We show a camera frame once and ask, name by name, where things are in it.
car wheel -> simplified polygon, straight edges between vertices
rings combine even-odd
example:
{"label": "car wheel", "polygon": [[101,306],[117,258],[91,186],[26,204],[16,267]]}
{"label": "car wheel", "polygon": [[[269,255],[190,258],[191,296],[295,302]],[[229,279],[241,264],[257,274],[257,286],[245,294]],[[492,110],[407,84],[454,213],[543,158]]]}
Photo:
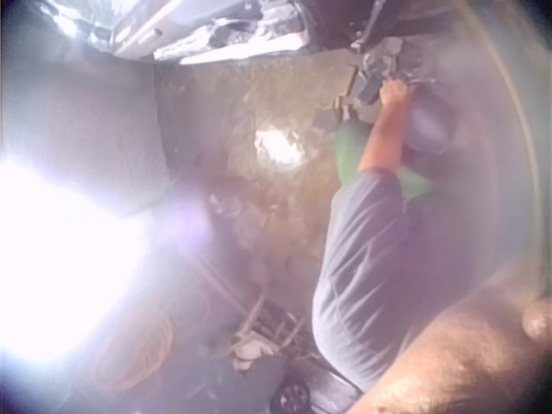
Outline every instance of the car wheel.
{"label": "car wheel", "polygon": [[299,379],[285,379],[270,403],[272,414],[306,414],[311,412],[311,391]]}

hand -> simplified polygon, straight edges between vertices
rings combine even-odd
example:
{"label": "hand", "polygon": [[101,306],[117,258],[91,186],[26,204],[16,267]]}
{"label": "hand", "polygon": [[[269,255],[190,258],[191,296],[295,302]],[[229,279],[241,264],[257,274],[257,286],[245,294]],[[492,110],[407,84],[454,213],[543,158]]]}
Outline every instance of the hand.
{"label": "hand", "polygon": [[379,97],[383,106],[405,102],[409,96],[408,85],[401,79],[387,80],[379,90]]}

bright light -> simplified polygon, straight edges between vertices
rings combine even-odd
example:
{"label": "bright light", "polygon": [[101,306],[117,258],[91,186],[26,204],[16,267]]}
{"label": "bright light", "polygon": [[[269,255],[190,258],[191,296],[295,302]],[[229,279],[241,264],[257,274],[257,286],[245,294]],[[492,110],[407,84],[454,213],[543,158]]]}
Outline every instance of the bright light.
{"label": "bright light", "polygon": [[248,43],[236,43],[226,47],[204,52],[206,42],[198,44],[173,43],[170,47],[164,47],[155,53],[155,58],[159,60],[167,59],[165,53],[171,53],[169,58],[177,57],[179,53],[198,53],[192,56],[186,56],[180,60],[180,65],[194,65],[197,63],[217,62],[220,60],[241,60],[248,59],[261,54],[278,53],[283,51],[295,51],[305,47],[311,41],[308,32],[290,33],[278,36],[275,39],[265,41],[263,38],[258,41]]}
{"label": "bright light", "polygon": [[123,15],[136,6],[138,0],[111,0],[110,7],[115,15]]}
{"label": "bright light", "polygon": [[296,137],[279,129],[257,131],[255,148],[262,159],[284,167],[298,166],[304,158],[304,150]]}
{"label": "bright light", "polygon": [[122,41],[124,41],[130,35],[130,30],[132,30],[130,26],[127,26],[126,28],[121,30],[115,37],[115,43],[121,43]]}
{"label": "bright light", "polygon": [[0,347],[35,361],[82,342],[127,290],[142,226],[0,166]]}
{"label": "bright light", "polygon": [[63,33],[65,33],[69,37],[77,37],[77,23],[62,15],[54,16],[53,20],[58,24],[58,26],[60,26],[61,30],[63,30]]}
{"label": "bright light", "polygon": [[83,19],[80,12],[77,9],[72,9],[70,7],[63,6],[59,4],[58,2],[49,2],[51,3],[61,15],[67,16],[70,19]]}

debris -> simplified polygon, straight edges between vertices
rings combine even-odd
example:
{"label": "debris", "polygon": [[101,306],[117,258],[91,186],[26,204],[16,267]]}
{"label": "debris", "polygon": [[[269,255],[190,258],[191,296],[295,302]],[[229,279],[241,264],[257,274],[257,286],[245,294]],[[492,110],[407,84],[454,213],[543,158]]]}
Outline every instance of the debris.
{"label": "debris", "polygon": [[348,82],[345,84],[344,90],[341,91],[341,93],[339,94],[340,96],[346,97],[350,94],[351,88],[353,87],[354,80],[356,79],[356,75],[359,72],[360,64],[361,63],[353,64],[350,62],[347,64],[348,69],[350,69],[350,74],[347,77]]}
{"label": "debris", "polygon": [[367,69],[373,65],[380,56],[379,52],[380,47],[375,47],[370,53],[366,53],[364,58],[362,58],[362,67]]}
{"label": "debris", "polygon": [[397,56],[397,70],[415,73],[423,64],[423,52],[416,45],[405,42],[402,52]]}
{"label": "debris", "polygon": [[383,59],[377,59],[371,65],[366,68],[368,75],[372,76],[375,73],[382,73],[387,69],[387,65],[384,63]]}
{"label": "debris", "polygon": [[364,105],[375,103],[380,97],[380,88],[383,85],[383,81],[384,77],[379,73],[375,73],[371,76],[364,89],[357,96],[360,103]]}
{"label": "debris", "polygon": [[339,126],[337,111],[333,108],[317,110],[314,115],[312,126],[325,134],[335,132]]}
{"label": "debris", "polygon": [[389,75],[392,76],[397,73],[397,56],[391,57],[391,62],[389,63]]}
{"label": "debris", "polygon": [[363,71],[357,70],[354,73],[353,78],[351,79],[351,84],[348,88],[347,96],[358,97],[359,93],[361,93],[366,86],[366,79],[367,75]]}
{"label": "debris", "polygon": [[400,53],[404,42],[405,41],[403,41],[399,37],[387,37],[384,40],[383,48],[386,50],[387,53],[395,56]]}
{"label": "debris", "polygon": [[353,107],[353,105],[347,105],[345,108],[343,108],[343,121],[348,121],[349,119],[359,119],[359,113]]}
{"label": "debris", "polygon": [[336,120],[337,124],[340,124],[343,122],[343,102],[345,100],[345,97],[339,96],[334,99],[334,102],[332,102],[331,107],[336,113]]}
{"label": "debris", "polygon": [[381,71],[381,74],[383,75],[384,78],[389,78],[392,75],[391,65],[392,65],[393,58],[389,56],[384,56],[383,58],[381,58],[381,61],[386,66],[386,68],[383,71]]}

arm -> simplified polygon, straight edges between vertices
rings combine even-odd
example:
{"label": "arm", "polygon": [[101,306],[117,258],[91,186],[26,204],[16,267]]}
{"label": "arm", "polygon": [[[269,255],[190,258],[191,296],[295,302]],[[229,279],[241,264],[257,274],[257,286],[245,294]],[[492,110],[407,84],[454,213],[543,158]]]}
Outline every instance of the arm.
{"label": "arm", "polygon": [[374,124],[358,172],[369,168],[383,168],[396,173],[405,135],[405,124],[410,94],[402,80],[386,82],[380,92],[383,110]]}

